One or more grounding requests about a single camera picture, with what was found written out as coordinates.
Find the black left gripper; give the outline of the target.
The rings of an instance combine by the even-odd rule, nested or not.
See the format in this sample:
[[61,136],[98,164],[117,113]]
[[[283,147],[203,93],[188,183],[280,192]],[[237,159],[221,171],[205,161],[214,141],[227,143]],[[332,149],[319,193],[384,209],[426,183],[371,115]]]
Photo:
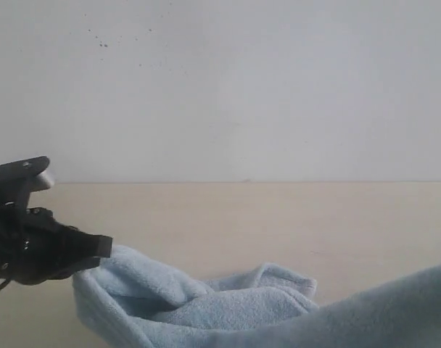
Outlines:
[[64,280],[84,270],[97,268],[101,258],[112,254],[112,237],[80,232],[74,247],[81,257],[69,254],[66,231],[51,210],[19,208],[0,199],[0,281],[33,286],[49,280]]

